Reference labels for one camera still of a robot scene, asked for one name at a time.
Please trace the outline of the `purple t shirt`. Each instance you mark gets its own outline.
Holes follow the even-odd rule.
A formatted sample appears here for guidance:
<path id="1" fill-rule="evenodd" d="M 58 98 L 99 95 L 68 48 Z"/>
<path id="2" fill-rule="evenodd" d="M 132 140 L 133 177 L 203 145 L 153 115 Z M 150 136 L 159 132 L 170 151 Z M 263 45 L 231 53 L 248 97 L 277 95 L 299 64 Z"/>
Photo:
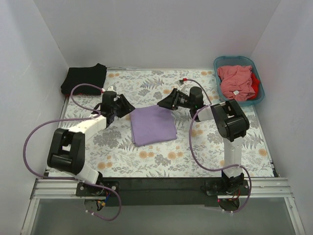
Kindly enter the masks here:
<path id="1" fill-rule="evenodd" d="M 177 139 L 172 111 L 157 105 L 137 108 L 130 113 L 135 146 L 145 146 Z"/>

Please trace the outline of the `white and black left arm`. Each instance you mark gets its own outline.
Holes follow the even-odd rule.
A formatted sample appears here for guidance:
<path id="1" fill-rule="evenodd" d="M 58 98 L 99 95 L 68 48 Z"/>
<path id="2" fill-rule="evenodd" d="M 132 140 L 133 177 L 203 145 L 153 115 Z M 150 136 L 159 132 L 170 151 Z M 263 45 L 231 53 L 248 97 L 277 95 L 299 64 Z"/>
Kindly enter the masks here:
<path id="1" fill-rule="evenodd" d="M 104 91 L 102 102 L 88 109 L 91 115 L 69 129 L 58 128 L 53 135 L 47 165 L 68 173 L 85 184 L 101 185 L 102 174 L 85 161 L 86 141 L 108 128 L 116 117 L 122 118 L 135 110 L 123 94 Z"/>

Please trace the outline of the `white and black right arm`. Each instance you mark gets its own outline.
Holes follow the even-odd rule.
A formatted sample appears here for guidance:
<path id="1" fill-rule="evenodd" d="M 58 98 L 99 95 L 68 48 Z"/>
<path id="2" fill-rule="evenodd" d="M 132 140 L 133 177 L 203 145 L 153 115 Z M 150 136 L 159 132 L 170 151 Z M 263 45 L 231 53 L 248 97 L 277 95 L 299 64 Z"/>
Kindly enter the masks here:
<path id="1" fill-rule="evenodd" d="M 203 101 L 204 90 L 193 86 L 189 94 L 181 90 L 173 89 L 171 93 L 157 105 L 169 110 L 177 110 L 179 107 L 187 108 L 192 117 L 189 128 L 189 148 L 195 162 L 209 172 L 221 172 L 220 178 L 209 180 L 204 186 L 205 190 L 213 193 L 236 193 L 247 181 L 244 174 L 248 174 L 242 165 L 242 146 L 246 132 L 249 129 L 249 121 L 238 102 L 234 99 L 215 105 L 205 105 Z M 204 167 L 196 158 L 192 146 L 192 127 L 194 121 L 214 120 L 217 130 L 224 143 L 224 167 L 209 169 Z"/>

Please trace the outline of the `black robot base mount plate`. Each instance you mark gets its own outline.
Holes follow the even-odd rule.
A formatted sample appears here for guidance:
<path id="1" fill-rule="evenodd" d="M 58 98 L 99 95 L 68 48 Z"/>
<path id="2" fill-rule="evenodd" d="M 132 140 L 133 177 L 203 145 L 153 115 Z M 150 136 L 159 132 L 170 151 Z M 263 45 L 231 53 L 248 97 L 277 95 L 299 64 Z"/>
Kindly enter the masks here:
<path id="1" fill-rule="evenodd" d="M 102 186 L 114 189 L 123 206 L 203 205 L 218 207 L 218 197 L 248 195 L 247 180 L 227 186 L 220 177 L 209 178 L 103 178 Z"/>

